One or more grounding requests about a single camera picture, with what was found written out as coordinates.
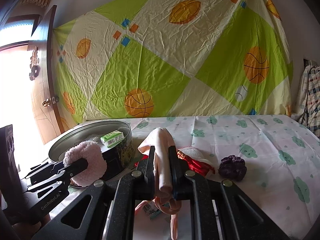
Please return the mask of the cloud print bed sheet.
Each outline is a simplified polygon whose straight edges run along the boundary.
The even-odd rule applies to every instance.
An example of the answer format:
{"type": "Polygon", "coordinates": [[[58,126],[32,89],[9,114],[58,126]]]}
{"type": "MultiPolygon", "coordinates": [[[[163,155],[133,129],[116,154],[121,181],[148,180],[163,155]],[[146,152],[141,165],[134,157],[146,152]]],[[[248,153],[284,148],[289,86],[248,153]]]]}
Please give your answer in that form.
{"type": "Polygon", "coordinates": [[[319,216],[319,139],[285,115],[127,119],[139,148],[167,129],[208,179],[234,181],[292,239],[319,216]]]}

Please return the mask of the green patterned wall sheet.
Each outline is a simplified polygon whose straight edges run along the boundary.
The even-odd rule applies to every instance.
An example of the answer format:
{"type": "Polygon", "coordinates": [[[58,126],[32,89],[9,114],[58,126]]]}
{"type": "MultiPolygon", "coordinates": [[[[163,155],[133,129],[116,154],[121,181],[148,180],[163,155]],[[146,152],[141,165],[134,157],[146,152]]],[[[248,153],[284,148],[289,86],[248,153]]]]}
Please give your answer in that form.
{"type": "Polygon", "coordinates": [[[272,0],[114,0],[53,31],[62,125],[291,113],[272,0]]]}

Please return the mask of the red gold drawstring pouch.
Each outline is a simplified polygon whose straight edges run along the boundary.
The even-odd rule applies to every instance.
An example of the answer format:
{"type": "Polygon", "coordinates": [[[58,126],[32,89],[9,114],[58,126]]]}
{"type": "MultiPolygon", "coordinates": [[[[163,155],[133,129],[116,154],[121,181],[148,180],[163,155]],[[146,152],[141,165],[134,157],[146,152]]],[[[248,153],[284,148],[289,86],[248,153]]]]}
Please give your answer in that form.
{"type": "MultiPolygon", "coordinates": [[[[154,171],[159,180],[170,180],[170,164],[169,164],[169,152],[168,149],[162,147],[153,146],[155,148],[154,153],[154,171]]],[[[190,170],[199,173],[202,176],[206,176],[208,172],[215,173],[213,164],[204,158],[203,154],[194,147],[185,147],[176,150],[178,159],[182,159],[187,163],[190,170]]]]}

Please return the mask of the purple scrunchie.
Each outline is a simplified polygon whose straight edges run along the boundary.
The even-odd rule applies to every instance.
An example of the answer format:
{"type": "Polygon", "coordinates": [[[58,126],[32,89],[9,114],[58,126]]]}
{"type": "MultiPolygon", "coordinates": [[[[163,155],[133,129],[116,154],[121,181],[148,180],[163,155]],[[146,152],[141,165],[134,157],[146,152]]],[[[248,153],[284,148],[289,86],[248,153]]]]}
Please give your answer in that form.
{"type": "Polygon", "coordinates": [[[223,178],[242,181],[247,173],[247,167],[244,159],[235,155],[229,155],[221,159],[218,172],[223,178]]]}

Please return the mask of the green tissue pack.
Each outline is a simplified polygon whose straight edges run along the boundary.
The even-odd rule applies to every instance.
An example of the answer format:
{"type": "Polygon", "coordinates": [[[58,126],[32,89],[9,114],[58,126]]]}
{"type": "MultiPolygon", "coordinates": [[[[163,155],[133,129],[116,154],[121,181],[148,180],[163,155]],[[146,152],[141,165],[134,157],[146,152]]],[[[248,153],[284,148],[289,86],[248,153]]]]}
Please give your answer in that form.
{"type": "Polygon", "coordinates": [[[103,135],[100,138],[100,141],[104,146],[111,148],[114,145],[116,145],[118,142],[122,141],[123,139],[124,139],[123,132],[115,130],[106,135],[103,135]]]}

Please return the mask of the pink fluffy ball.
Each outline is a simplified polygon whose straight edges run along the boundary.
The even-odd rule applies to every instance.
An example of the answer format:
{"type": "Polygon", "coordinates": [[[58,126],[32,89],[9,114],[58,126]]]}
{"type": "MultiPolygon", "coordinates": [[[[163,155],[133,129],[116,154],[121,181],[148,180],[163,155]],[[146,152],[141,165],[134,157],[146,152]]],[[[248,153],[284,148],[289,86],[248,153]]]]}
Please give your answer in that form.
{"type": "Polygon", "coordinates": [[[107,170],[101,147],[95,141],[83,141],[70,148],[64,155],[63,164],[71,165],[79,159],[85,159],[88,162],[87,168],[72,178],[72,181],[81,187],[91,185],[103,177],[107,170]]]}

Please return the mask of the round metal cookie tin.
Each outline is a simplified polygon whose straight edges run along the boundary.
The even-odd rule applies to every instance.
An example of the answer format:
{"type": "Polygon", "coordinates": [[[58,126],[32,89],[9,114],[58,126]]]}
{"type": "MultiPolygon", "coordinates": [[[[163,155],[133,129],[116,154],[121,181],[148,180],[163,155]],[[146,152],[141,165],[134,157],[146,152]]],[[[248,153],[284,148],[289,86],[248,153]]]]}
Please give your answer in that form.
{"type": "Polygon", "coordinates": [[[63,161],[65,153],[83,141],[95,141],[101,147],[103,159],[107,163],[107,170],[100,178],[104,181],[113,179],[127,169],[136,153],[130,124],[122,120],[104,120],[69,130],[54,142],[48,157],[52,161],[63,161]],[[124,139],[111,148],[104,146],[100,138],[115,130],[123,132],[124,139]]]}

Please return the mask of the brown wooden door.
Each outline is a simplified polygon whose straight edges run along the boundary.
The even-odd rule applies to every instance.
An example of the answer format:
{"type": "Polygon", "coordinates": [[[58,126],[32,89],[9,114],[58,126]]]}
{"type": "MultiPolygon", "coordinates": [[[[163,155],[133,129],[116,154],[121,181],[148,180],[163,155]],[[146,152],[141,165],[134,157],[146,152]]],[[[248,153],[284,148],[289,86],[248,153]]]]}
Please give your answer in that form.
{"type": "Polygon", "coordinates": [[[14,42],[1,46],[1,51],[27,46],[32,51],[30,58],[30,77],[33,84],[31,103],[34,118],[44,144],[61,135],[65,130],[62,125],[57,104],[43,107],[46,98],[57,96],[54,91],[52,76],[52,40],[53,22],[57,6],[52,6],[38,25],[34,25],[29,40],[14,42]]]}

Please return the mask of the plaid checkered bag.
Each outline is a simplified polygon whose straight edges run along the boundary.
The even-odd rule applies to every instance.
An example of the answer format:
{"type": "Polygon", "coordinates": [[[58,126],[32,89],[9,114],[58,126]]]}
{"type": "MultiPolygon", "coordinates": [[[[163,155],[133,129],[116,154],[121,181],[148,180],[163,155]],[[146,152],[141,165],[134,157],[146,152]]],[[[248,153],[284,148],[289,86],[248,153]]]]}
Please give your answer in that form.
{"type": "Polygon", "coordinates": [[[291,118],[308,128],[319,138],[319,64],[304,59],[304,67],[291,118]]]}

